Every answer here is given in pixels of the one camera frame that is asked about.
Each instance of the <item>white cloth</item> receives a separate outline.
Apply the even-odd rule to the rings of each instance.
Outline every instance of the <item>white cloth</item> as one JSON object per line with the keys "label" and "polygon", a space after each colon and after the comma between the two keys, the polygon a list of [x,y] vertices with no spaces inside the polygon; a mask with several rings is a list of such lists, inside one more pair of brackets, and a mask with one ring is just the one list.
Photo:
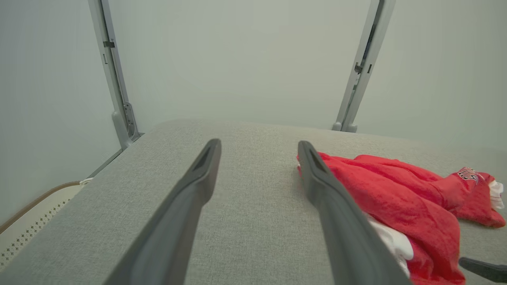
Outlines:
{"label": "white cloth", "polygon": [[505,206],[502,201],[503,184],[493,180],[489,184],[489,196],[491,199],[491,207],[493,209],[503,209]]}
{"label": "white cloth", "polygon": [[389,249],[391,254],[398,262],[399,266],[405,272],[407,277],[410,278],[409,268],[407,266],[407,260],[414,258],[414,250],[410,244],[407,236],[393,228],[379,223],[369,214],[365,213],[368,222],[375,229],[380,239],[384,242],[385,246]]}

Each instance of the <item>beige perforated panel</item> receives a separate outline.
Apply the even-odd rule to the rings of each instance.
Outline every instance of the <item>beige perforated panel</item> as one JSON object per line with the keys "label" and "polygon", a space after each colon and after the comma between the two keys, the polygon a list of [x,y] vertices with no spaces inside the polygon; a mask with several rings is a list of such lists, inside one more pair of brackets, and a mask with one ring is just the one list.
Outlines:
{"label": "beige perforated panel", "polygon": [[38,219],[35,219],[31,226],[27,227],[22,233],[19,234],[7,248],[2,248],[0,254],[0,272],[2,272],[7,265],[18,255],[30,240],[42,230],[42,228],[58,213],[70,199],[58,202],[50,207],[46,212],[41,215]]}

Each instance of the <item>fabric texture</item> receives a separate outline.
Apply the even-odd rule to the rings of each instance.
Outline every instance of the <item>fabric texture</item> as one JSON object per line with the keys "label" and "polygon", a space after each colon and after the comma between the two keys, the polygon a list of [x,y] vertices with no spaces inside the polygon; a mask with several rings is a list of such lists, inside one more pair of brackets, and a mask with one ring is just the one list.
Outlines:
{"label": "fabric texture", "polygon": [[464,167],[443,178],[396,159],[320,156],[363,211],[408,236],[414,258],[407,264],[415,284],[465,284],[458,268],[456,218],[505,226],[492,209],[489,184],[494,177],[487,173]]}
{"label": "fabric texture", "polygon": [[[0,284],[104,282],[206,142],[222,140],[186,284],[333,284],[318,212],[294,167],[300,140],[321,152],[397,158],[446,176],[465,165],[507,181],[507,155],[290,126],[169,121],[138,139],[63,208],[0,275]],[[461,224],[464,256],[505,263],[505,228]],[[469,284],[493,284],[464,272]]]}

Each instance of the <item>gray upholstered table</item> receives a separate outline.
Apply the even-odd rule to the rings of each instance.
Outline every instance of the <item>gray upholstered table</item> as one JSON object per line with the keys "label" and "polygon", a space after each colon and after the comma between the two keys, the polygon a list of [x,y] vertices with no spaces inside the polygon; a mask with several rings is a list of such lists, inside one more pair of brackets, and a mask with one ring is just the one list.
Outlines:
{"label": "gray upholstered table", "polygon": [[[222,140],[215,192],[197,228],[187,284],[330,284],[318,215],[302,193],[297,143],[396,158],[448,175],[469,166],[507,182],[507,155],[389,137],[203,120],[157,126],[100,172],[0,275],[2,284],[101,283],[205,143]],[[507,230],[461,223],[461,251],[507,264]],[[469,284],[488,284],[465,272]]]}

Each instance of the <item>metal bracket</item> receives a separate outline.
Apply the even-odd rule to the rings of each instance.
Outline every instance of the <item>metal bracket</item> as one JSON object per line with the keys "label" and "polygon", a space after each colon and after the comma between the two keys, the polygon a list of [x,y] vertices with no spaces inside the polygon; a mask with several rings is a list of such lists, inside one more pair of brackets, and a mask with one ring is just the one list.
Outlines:
{"label": "metal bracket", "polygon": [[104,47],[105,48],[113,48],[115,47],[115,43],[111,43],[111,42],[103,42],[104,43]]}
{"label": "metal bracket", "polygon": [[132,140],[136,140],[139,137],[139,132],[137,131],[132,104],[129,102],[123,102],[123,109],[127,119],[127,133]]}

